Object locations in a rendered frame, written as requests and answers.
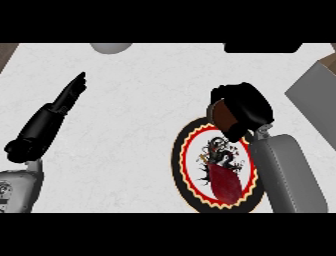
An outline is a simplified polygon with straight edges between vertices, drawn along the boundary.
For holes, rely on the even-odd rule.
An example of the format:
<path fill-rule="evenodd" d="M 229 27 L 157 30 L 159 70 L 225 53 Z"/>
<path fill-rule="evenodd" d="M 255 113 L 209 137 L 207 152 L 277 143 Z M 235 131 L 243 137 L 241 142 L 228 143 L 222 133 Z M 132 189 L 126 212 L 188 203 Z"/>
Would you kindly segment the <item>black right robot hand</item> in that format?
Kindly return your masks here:
<path fill-rule="evenodd" d="M 210 90 L 209 105 L 218 100 L 224 100 L 237 119 L 226 132 L 218 130 L 229 142 L 237 142 L 247 131 L 256 131 L 262 125 L 272 123 L 272 109 L 257 89 L 246 82 L 215 87 Z"/>

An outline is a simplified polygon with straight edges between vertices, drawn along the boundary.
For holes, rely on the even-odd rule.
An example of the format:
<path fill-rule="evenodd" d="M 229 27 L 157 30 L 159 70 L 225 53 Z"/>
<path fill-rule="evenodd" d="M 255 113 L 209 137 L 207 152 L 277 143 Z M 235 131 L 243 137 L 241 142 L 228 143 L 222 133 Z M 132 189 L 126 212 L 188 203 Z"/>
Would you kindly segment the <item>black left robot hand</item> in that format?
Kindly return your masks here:
<path fill-rule="evenodd" d="M 80 93 L 85 91 L 85 73 L 68 82 L 52 103 L 46 103 L 32 115 L 17 138 L 4 147 L 6 159 L 14 163 L 35 161 L 49 148 L 64 117 Z"/>

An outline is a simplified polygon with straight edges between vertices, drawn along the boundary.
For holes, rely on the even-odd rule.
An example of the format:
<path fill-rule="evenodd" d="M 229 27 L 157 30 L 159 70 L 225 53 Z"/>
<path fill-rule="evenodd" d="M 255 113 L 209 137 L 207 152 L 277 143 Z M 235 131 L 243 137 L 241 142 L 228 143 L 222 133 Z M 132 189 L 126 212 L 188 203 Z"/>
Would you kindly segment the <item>brown cupcake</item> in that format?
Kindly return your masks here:
<path fill-rule="evenodd" d="M 207 119 L 222 132 L 226 132 L 231 126 L 237 123 L 237 119 L 225 106 L 224 100 L 218 100 L 209 105 Z"/>

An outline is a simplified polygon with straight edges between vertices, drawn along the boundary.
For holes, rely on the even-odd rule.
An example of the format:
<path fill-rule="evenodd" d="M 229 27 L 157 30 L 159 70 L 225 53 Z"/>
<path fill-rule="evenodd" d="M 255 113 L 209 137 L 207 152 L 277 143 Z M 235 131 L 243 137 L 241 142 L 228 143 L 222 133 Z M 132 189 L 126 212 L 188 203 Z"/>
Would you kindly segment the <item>grey cardboard box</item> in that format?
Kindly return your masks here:
<path fill-rule="evenodd" d="M 336 151 L 336 51 L 315 61 L 284 95 Z"/>

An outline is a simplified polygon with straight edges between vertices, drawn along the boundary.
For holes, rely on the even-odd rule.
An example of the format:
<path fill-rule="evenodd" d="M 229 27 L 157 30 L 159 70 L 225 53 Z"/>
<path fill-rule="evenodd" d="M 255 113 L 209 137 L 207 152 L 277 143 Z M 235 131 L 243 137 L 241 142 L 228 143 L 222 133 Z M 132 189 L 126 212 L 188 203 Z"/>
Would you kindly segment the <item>round plate with red pattern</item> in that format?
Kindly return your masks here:
<path fill-rule="evenodd" d="M 175 186 L 187 204 L 200 213 L 249 213 L 260 202 L 263 188 L 249 142 L 231 142 L 206 118 L 181 129 L 170 153 Z"/>

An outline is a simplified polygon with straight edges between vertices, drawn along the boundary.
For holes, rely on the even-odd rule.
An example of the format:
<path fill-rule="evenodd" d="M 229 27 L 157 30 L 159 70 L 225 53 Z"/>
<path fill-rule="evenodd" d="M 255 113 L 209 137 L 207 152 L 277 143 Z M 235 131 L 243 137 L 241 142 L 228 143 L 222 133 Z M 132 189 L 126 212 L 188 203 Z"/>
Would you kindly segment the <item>black appliance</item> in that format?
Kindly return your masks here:
<path fill-rule="evenodd" d="M 300 43 L 256 44 L 256 43 L 225 43 L 226 53 L 294 53 Z"/>

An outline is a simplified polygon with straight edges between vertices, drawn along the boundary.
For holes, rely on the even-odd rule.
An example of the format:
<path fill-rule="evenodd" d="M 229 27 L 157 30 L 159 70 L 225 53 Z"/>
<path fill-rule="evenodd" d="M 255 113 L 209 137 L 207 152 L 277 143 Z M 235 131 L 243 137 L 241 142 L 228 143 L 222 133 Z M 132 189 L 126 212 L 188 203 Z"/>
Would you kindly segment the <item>grey rounded object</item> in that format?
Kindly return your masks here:
<path fill-rule="evenodd" d="M 91 47 L 101 54 L 117 54 L 131 47 L 131 43 L 91 43 Z"/>

